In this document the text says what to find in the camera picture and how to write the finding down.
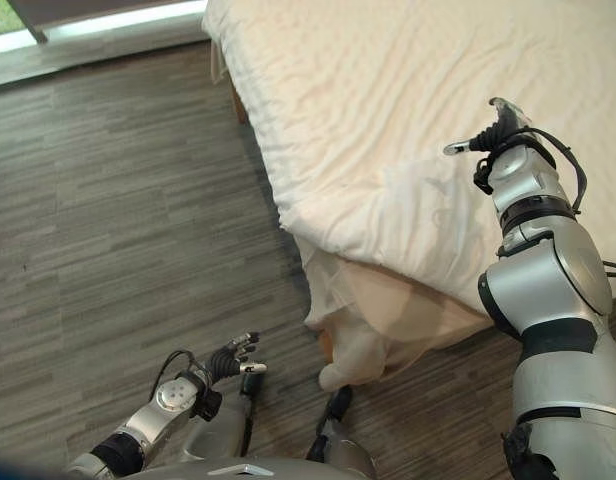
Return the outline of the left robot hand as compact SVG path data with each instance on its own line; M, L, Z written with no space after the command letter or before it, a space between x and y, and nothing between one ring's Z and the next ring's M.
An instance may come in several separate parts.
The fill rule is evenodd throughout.
M216 350L205 362L205 369L212 384L244 374L260 375L268 371L263 362L251 361L250 355L257 349L258 332L246 332L229 340Z

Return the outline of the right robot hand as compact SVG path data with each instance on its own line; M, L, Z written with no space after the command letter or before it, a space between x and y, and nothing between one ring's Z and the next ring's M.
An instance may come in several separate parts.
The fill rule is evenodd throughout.
M444 155L454 156L470 151L492 152L516 131L531 124L530 119L518 106L504 98L493 97L489 104L495 108L497 120L474 137L445 146Z

